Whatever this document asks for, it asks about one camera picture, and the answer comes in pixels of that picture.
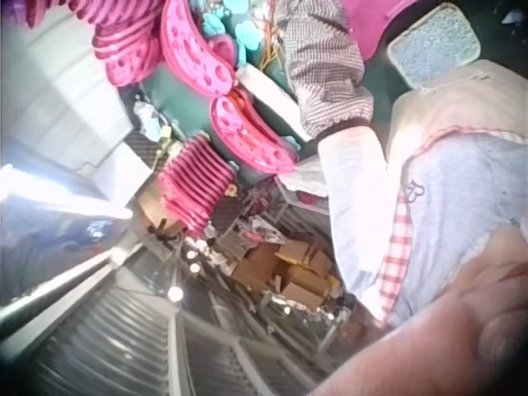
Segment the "gray fabric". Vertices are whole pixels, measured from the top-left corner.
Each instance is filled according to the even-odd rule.
[[[411,261],[389,322],[431,303],[498,225],[527,215],[526,146],[486,134],[436,142],[410,166]]]
[[[348,36],[341,0],[278,0],[276,24],[284,41],[285,70],[306,133],[344,120],[372,118],[373,99],[357,84],[365,66]]]

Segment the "white sleeve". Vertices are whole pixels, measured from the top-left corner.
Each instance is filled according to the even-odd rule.
[[[337,266],[347,289],[359,294],[375,283],[389,240],[387,164],[374,131],[362,126],[324,139],[318,153]]]

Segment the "embroidered logo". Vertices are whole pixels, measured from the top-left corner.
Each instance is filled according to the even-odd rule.
[[[423,196],[426,193],[425,187],[420,186],[414,180],[411,180],[411,182],[408,184],[405,190],[407,192],[407,202],[409,204],[416,202],[416,199],[419,196]]]

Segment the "bright light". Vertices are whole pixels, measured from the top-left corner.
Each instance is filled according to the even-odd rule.
[[[53,206],[54,210],[88,216],[130,219],[132,210],[90,196],[76,196],[55,181],[38,177],[6,165],[0,171],[0,199],[13,194]]]
[[[114,246],[112,248],[112,254],[110,256],[110,259],[117,266],[122,266],[128,256],[129,256],[129,253],[126,250],[124,250],[122,247]]]
[[[200,272],[200,264],[196,264],[195,262],[193,262],[189,269],[193,274],[197,274],[198,272]]]
[[[171,287],[168,290],[167,297],[173,303],[177,303],[178,301],[182,301],[182,299],[183,299],[183,290],[182,290],[182,288],[178,287],[178,286]]]
[[[199,249],[205,249],[205,248],[207,248],[207,242],[204,241],[203,239],[198,239],[196,241],[196,247],[199,248]]]

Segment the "white wall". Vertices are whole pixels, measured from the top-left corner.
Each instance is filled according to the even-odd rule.
[[[93,173],[92,181],[108,200],[126,205],[151,173],[132,148],[121,143]]]
[[[2,133],[86,177],[131,130],[92,35],[67,7],[34,30],[2,21]]]

